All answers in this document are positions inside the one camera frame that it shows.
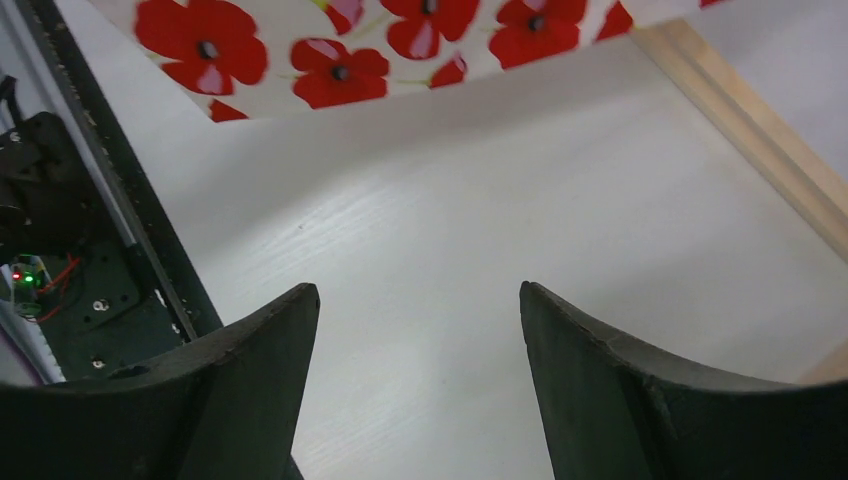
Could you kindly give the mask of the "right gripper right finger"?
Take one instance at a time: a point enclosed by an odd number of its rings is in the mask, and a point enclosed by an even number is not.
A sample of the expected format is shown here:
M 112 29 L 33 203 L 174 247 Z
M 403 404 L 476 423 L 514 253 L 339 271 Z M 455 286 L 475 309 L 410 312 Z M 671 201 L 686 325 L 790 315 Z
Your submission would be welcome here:
M 843 479 L 847 384 L 709 367 L 614 328 L 535 282 L 520 316 L 558 479 Z

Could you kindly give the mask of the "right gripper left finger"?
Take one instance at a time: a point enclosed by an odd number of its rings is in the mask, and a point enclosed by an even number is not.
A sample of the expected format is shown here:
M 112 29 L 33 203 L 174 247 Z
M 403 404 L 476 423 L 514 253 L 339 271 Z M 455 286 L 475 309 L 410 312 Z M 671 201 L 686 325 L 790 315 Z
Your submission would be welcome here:
M 103 379 L 1 389 L 5 479 L 298 479 L 321 300 L 302 283 Z

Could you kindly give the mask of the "red white patterned garment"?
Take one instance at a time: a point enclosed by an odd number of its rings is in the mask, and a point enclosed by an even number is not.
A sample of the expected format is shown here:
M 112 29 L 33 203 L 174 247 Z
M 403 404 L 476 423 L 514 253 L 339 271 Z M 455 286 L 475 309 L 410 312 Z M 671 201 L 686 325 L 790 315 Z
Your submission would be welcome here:
M 99 1 L 215 122 L 463 84 L 703 10 L 703 1 Z

